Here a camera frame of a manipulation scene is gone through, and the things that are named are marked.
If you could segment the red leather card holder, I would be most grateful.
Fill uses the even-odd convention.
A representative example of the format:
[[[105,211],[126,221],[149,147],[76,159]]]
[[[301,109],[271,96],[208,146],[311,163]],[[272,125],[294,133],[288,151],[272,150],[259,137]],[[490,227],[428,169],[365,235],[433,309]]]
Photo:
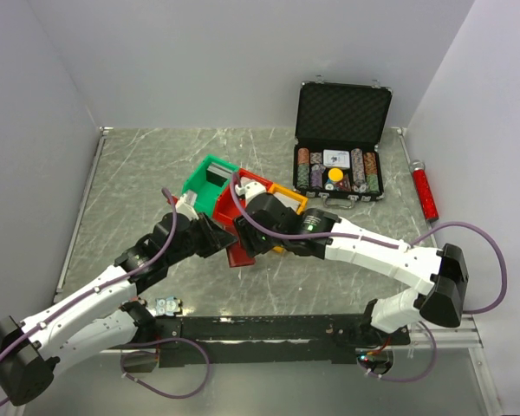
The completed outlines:
[[[256,263],[254,258],[247,255],[240,243],[235,243],[228,247],[226,255],[230,268],[247,267]]]

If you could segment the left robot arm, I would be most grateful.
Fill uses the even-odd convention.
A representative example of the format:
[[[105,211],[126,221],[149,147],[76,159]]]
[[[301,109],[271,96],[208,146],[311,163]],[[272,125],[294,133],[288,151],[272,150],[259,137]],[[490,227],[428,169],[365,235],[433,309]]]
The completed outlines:
[[[0,321],[0,387],[22,406],[62,371],[104,349],[153,339],[153,317],[138,296],[188,257],[210,257],[237,237],[204,214],[170,212],[93,281],[33,316]]]

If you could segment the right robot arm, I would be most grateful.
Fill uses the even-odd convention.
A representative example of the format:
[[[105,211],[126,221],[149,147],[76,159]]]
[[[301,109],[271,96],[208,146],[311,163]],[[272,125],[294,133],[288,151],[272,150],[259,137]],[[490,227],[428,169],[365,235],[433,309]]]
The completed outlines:
[[[458,246],[408,244],[321,209],[298,214],[268,192],[246,192],[237,197],[237,207],[233,224],[250,257],[281,246],[299,257],[353,264],[406,285],[398,295],[365,307],[361,335],[367,343],[379,345],[418,321],[459,327],[469,276]]]

